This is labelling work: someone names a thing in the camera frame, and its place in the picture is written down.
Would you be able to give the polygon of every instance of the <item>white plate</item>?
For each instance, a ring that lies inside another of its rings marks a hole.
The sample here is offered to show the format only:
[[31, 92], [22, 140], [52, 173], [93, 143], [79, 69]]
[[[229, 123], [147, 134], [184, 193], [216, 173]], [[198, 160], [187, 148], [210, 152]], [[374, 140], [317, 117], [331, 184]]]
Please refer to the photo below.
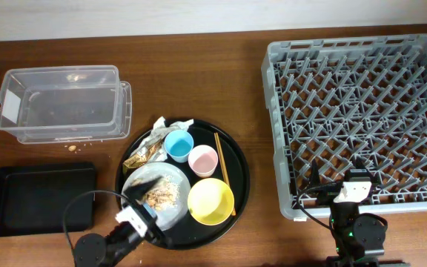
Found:
[[179, 196], [173, 207], [168, 207], [162, 211], [153, 209], [158, 217], [156, 224], [161, 230], [165, 231], [174, 226], [187, 213], [187, 198], [191, 190], [191, 184], [181, 170], [174, 165], [164, 162], [148, 163], [135, 170], [126, 179], [122, 192], [124, 194], [125, 190], [137, 179], [140, 179], [142, 182], [149, 182], [159, 176], [170, 176], [169, 182], [179, 185]]

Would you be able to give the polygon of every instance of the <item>brown wooden surface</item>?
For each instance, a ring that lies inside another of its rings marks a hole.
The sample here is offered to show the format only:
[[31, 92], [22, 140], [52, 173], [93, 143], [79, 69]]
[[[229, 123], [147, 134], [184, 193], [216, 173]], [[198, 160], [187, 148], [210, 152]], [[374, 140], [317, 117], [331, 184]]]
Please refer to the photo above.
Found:
[[[335, 254], [331, 234], [314, 222], [292, 222], [279, 212], [260, 73], [266, 47], [282, 40], [407, 33], [427, 33], [427, 25], [0, 42], [0, 86], [11, 68], [115, 65], [121, 79], [133, 87], [127, 139], [82, 145], [82, 151], [73, 154], [63, 144], [22, 145], [0, 131], [0, 167], [90, 160], [99, 171], [98, 187], [112, 189], [126, 147], [155, 119], [204, 119], [227, 131], [250, 165], [250, 198], [242, 217], [224, 237], [205, 247], [167, 251], [145, 243], [119, 265], [303, 266], [300, 263], [324, 260]], [[115, 226], [116, 211], [114, 198], [98, 198], [92, 231], [107, 234]], [[427, 213], [384, 217], [390, 226], [382, 259], [427, 266]], [[62, 234], [0, 238], [0, 266], [72, 265]]]

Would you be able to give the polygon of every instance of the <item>black rectangular tray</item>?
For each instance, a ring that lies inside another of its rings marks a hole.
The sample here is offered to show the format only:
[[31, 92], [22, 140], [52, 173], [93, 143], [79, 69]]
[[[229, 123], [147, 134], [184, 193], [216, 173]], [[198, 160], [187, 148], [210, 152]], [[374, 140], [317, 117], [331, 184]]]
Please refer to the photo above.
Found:
[[[0, 168], [0, 237], [60, 233], [65, 206], [96, 187], [89, 162]], [[74, 203], [68, 231], [92, 226], [93, 198]]]

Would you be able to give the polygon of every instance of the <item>chopsticks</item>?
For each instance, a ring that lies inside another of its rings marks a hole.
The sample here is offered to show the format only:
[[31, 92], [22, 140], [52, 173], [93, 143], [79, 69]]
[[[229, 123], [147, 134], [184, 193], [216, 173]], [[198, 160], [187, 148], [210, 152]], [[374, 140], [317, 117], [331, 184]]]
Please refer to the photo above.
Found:
[[[228, 187], [231, 188], [230, 182], [228, 181], [227, 167], [225, 166], [225, 160], [223, 159], [222, 145], [220, 144], [219, 133], [214, 133], [213, 135], [215, 136], [216, 149], [219, 152], [220, 167], [222, 168], [223, 179], [225, 183], [228, 185]], [[231, 212], [231, 216], [235, 216], [235, 215], [236, 215], [236, 211], [234, 206], [234, 209]]]

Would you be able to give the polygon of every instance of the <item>yellow cup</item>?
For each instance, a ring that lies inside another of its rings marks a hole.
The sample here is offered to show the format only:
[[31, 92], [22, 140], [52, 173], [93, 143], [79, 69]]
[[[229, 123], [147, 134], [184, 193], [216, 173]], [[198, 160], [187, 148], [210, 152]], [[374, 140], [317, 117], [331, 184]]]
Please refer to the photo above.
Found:
[[234, 193], [222, 180], [207, 178], [198, 181], [187, 200], [192, 217], [204, 225], [223, 223], [234, 209]]

